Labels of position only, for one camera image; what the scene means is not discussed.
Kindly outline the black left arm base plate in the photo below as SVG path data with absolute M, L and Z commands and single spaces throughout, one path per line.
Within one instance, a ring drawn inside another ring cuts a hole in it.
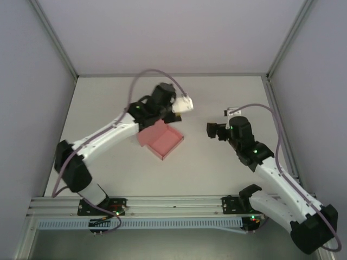
M 119 214 L 121 216 L 125 215 L 125 210 L 127 209 L 127 199 L 125 198 L 106 198 L 98 207 Z M 100 211 L 92 206 L 90 206 L 84 199 L 79 201 L 78 216 L 102 216 L 107 215 L 105 212 Z

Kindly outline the aluminium frame post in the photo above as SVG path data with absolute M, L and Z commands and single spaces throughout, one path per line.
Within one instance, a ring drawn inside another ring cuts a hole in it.
M 302 6 L 300 7 L 283 43 L 281 44 L 273 62 L 271 63 L 266 76 L 270 80 L 275 74 L 277 68 L 279 67 L 281 61 L 284 59 L 286 53 L 289 51 L 291 45 L 293 44 L 295 38 L 297 37 L 301 27 L 307 20 L 312 8 L 317 3 L 318 0 L 304 0 Z
M 53 47 L 57 51 L 63 65 L 66 67 L 66 69 L 71 74 L 72 78 L 74 79 L 74 82 L 77 83 L 77 80 L 79 78 L 79 74 L 76 72 L 76 69 L 74 68 L 66 50 L 63 47 L 63 44 L 61 43 L 57 33 L 55 32 L 51 22 L 49 21 L 47 15 L 45 14 L 43 7 L 39 3 L 38 0 L 27 0 L 29 5 L 32 7 L 33 11 L 35 12 L 37 18 L 40 20 L 40 23 L 42 24 L 44 31 L 48 35 L 49 39 L 51 40 Z

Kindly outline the pink paper box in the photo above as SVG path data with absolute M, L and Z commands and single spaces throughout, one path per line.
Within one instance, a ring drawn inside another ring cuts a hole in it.
M 164 160 L 183 140 L 184 135 L 163 120 L 157 121 L 137 134 L 141 147 L 146 147 L 160 160 Z

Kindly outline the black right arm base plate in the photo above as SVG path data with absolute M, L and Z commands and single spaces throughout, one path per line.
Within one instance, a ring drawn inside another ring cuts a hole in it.
M 221 198 L 222 211 L 224 215 L 256 215 L 261 214 L 260 211 L 255 210 L 251 207 L 248 199 L 243 199 L 240 197 L 234 197 L 228 195 Z

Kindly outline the aluminium frame crossbar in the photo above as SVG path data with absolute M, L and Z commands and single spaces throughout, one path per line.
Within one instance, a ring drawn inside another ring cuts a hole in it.
M 113 73 L 113 74 L 80 74 L 78 78 L 99 78 L 99 77 L 135 77 L 139 73 Z M 214 76 L 260 76 L 266 77 L 266 73 L 168 73 L 173 78 L 176 77 L 214 77 Z

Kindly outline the aluminium side rail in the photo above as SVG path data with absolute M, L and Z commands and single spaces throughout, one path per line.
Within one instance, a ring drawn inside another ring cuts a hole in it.
M 298 183 L 300 183 L 300 176 L 297 168 L 297 163 L 295 161 L 293 151 L 291 149 L 286 131 L 284 129 L 283 119 L 280 112 L 279 102 L 275 95 L 274 86 L 266 76 L 262 78 L 262 81 L 264 84 L 269 106 L 274 110 L 276 120 L 279 122 L 279 131 L 281 133 L 280 147 L 283 157 L 283 159 L 280 159 L 280 161 L 285 163 L 288 173 L 292 177 L 294 177 Z

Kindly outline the aluminium mounting rail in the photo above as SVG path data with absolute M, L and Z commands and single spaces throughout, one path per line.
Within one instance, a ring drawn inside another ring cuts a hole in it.
M 166 218 L 166 217 L 273 217 L 286 216 L 293 218 L 293 211 L 276 194 L 265 195 L 257 199 L 252 206 L 261 214 L 223 214 L 221 198 L 216 196 L 128 196 L 127 209 L 124 217 L 127 218 Z M 79 197 L 38 197 L 31 200 L 28 217 L 102 217 L 78 216 Z

